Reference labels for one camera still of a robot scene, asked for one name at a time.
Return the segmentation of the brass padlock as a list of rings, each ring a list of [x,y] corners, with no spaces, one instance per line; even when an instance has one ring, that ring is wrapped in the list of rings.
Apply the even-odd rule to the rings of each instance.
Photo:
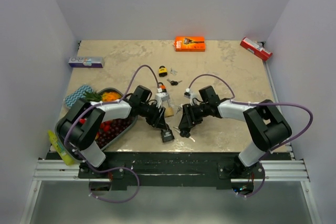
[[[169,117],[172,117],[172,116],[174,116],[173,108],[170,105],[167,105],[165,107],[164,117],[169,118]]]

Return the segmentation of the silver keys of brass padlock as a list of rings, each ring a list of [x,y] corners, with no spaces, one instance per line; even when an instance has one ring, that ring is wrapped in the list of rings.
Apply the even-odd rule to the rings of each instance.
[[[178,114],[180,111],[183,110],[183,105],[180,104],[178,107],[177,107],[177,110],[176,110],[176,113],[175,114]]]

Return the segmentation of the black-headed keys of black padlock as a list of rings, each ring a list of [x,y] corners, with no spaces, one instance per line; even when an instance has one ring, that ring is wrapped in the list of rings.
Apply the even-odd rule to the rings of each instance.
[[[188,138],[188,139],[190,139],[191,141],[193,141],[194,143],[196,142],[196,141],[191,137],[190,132],[189,132],[188,130],[180,130],[177,126],[174,126],[173,129],[175,129],[181,137]]]

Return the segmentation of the black padlock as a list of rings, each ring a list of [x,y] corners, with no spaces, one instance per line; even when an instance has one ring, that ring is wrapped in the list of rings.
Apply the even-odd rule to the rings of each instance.
[[[167,142],[175,140],[173,132],[170,129],[168,124],[166,125],[164,129],[161,129],[161,139],[163,143],[167,143]]]

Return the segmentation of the black-headed keys of orange padlock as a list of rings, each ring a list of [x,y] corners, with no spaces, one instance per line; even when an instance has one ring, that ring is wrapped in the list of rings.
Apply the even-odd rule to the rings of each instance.
[[[167,79],[167,82],[172,86],[177,86],[179,83],[182,82],[182,80],[181,81],[175,81],[175,80]]]

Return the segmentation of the yellow padlock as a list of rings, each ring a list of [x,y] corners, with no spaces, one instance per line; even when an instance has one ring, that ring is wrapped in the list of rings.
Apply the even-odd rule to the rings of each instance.
[[[159,77],[165,77],[167,76],[167,68],[165,66],[160,66],[159,67]]]

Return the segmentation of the orange padlock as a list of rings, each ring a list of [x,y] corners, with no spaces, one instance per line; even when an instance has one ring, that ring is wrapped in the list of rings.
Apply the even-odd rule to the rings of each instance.
[[[159,82],[158,84],[159,84],[160,92],[167,93],[165,85],[162,82]]]

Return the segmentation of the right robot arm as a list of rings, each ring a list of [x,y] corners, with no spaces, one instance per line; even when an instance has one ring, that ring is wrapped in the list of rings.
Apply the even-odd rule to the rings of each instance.
[[[256,105],[236,104],[230,99],[220,99],[212,86],[200,89],[199,94],[202,100],[195,103],[196,96],[191,89],[184,92],[190,102],[182,105],[182,118],[177,127],[180,136],[190,138],[191,129],[207,116],[247,124],[252,142],[225,168],[231,177],[246,178],[260,158],[292,135],[291,127],[271,100]]]

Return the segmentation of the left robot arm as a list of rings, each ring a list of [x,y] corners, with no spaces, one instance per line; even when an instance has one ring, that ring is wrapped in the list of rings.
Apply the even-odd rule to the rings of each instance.
[[[78,99],[56,124],[56,136],[69,153],[75,150],[78,156],[91,164],[90,171],[93,175],[103,178],[108,174],[109,165],[104,162],[106,155],[95,140],[102,123],[141,116],[153,128],[167,129],[165,108],[150,104],[150,93],[148,88],[139,85],[127,99],[112,102]]]

